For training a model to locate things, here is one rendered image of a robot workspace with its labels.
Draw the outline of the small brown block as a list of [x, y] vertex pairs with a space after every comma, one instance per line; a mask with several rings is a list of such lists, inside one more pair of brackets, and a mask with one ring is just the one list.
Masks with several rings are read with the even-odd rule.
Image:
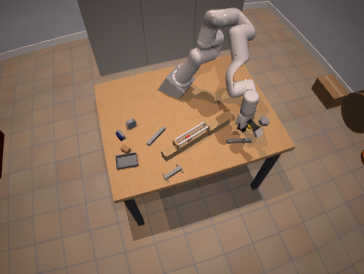
[[120, 148], [121, 149], [121, 151], [122, 152], [124, 152], [124, 153], [130, 153], [130, 151], [131, 151], [131, 149], [130, 149], [130, 147], [128, 147], [128, 146], [126, 146], [126, 145], [122, 145], [122, 147]]

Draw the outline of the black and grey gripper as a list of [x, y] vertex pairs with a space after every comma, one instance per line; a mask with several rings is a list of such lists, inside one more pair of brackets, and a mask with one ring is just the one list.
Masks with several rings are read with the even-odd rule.
[[237, 129], [238, 130], [240, 129], [240, 131], [244, 133], [246, 131], [247, 126], [248, 126], [247, 121], [250, 120], [250, 119], [253, 120], [254, 116], [244, 117], [241, 113], [239, 113], [238, 117], [236, 119], [236, 123], [235, 123], [235, 125], [238, 125]]

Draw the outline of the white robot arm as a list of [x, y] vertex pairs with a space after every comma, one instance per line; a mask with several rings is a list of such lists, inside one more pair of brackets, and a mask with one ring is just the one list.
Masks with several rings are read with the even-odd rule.
[[227, 92], [232, 98], [243, 96], [240, 113], [244, 117], [252, 117], [259, 101], [255, 82], [252, 79], [233, 82], [233, 76], [236, 70], [249, 60], [248, 41], [255, 38], [256, 31], [252, 23], [237, 8], [209, 10], [205, 13], [197, 38], [197, 46], [200, 49], [197, 47], [189, 52], [181, 67], [178, 65], [179, 68], [173, 72], [172, 79], [180, 87], [188, 86], [191, 77], [201, 64], [218, 57], [224, 43], [224, 34], [218, 27], [232, 25], [234, 27], [228, 32], [232, 62], [226, 72]]

